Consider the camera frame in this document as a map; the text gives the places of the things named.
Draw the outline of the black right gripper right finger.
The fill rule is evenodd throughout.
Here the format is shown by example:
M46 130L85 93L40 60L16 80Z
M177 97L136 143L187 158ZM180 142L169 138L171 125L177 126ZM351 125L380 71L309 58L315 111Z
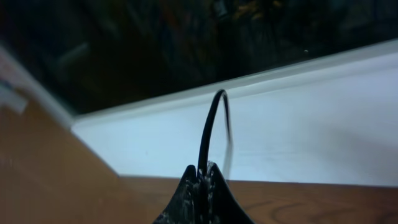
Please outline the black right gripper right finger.
M201 222L212 224L254 224L231 193L216 163L210 162L201 177Z

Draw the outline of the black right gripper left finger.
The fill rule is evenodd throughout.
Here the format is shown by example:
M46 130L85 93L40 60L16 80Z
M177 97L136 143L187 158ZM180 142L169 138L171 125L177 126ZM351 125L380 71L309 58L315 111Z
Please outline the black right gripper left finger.
M170 202L153 224L194 224L198 211L195 204L198 201L199 180L194 165L189 165L177 185Z

